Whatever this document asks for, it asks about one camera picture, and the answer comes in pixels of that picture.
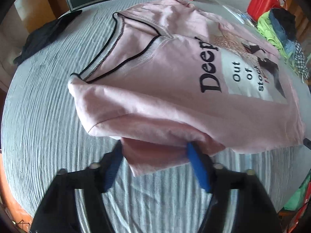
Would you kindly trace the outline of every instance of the mattress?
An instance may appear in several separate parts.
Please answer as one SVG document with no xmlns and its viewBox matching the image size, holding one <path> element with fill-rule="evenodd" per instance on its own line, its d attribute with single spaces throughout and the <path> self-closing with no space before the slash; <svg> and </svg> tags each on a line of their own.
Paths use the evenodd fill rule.
<svg viewBox="0 0 311 233">
<path fill-rule="evenodd" d="M 59 169 L 84 169 L 98 162 L 116 143 L 112 138 L 86 133 L 67 82 L 69 75 L 81 71 L 108 40 L 114 25 L 112 13 L 147 1 L 152 0 L 113 0 L 84 8 L 57 41 L 18 67 L 4 107 L 1 142 L 12 194 L 30 215 L 35 215 Z M 215 1 L 193 3 L 238 23 Z M 310 131 L 310 93 L 290 69 L 288 73 Z M 296 146 L 240 155 L 226 149 L 213 160 L 235 171 L 254 169 L 279 210 L 309 172 L 311 151 Z M 80 190 L 76 197 L 82 231 L 90 232 Z M 210 198 L 198 186 L 189 164 L 134 178 L 125 159 L 113 187 L 103 195 L 116 232 L 196 232 Z M 232 227 L 236 200 L 237 193 L 232 191 L 225 232 Z"/>
</svg>

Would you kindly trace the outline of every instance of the pink shirt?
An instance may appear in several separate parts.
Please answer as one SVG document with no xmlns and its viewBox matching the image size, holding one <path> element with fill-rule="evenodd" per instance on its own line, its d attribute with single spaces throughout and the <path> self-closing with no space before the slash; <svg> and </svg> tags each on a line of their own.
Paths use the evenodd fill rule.
<svg viewBox="0 0 311 233">
<path fill-rule="evenodd" d="M 68 88 L 85 130 L 122 137 L 135 176 L 213 155 L 301 144 L 304 126 L 279 53 L 243 26 L 180 0 L 114 14 L 115 34 Z"/>
</svg>

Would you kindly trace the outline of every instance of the black and white gingham fabric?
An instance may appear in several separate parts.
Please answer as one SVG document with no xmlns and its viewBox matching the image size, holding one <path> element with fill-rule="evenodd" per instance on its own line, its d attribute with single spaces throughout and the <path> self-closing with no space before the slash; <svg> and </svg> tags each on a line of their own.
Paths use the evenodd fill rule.
<svg viewBox="0 0 311 233">
<path fill-rule="evenodd" d="M 302 80 L 307 80 L 309 78 L 309 72 L 305 62 L 304 53 L 297 41 L 295 41 L 294 62 L 297 72 L 301 75 Z"/>
</svg>

